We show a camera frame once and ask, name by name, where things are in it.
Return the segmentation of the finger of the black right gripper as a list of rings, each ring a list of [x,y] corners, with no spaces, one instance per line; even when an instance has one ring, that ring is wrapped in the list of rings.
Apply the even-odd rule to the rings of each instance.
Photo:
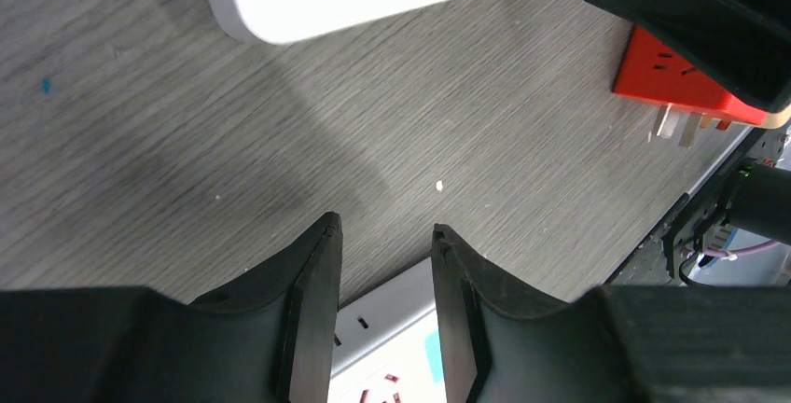
[[[790,0],[584,0],[644,27],[743,102],[790,104]]]

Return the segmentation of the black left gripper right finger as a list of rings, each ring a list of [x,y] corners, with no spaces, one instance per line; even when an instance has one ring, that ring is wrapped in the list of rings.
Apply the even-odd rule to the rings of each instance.
[[[786,402],[790,292],[599,285],[572,302],[437,224],[431,253],[450,402]]]

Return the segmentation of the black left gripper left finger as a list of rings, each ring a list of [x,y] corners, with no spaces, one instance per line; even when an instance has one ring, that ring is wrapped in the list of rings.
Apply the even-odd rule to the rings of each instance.
[[[5,291],[5,402],[324,402],[340,216],[189,304],[143,286]]]

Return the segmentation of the red cube socket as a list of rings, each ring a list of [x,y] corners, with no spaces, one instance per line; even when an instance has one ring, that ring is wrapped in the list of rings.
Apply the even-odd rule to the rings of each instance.
[[[652,132],[659,138],[672,138],[684,120],[679,140],[683,147],[692,146],[696,132],[713,121],[725,131],[733,123],[760,127],[766,117],[640,26],[632,29],[612,92],[655,106]]]

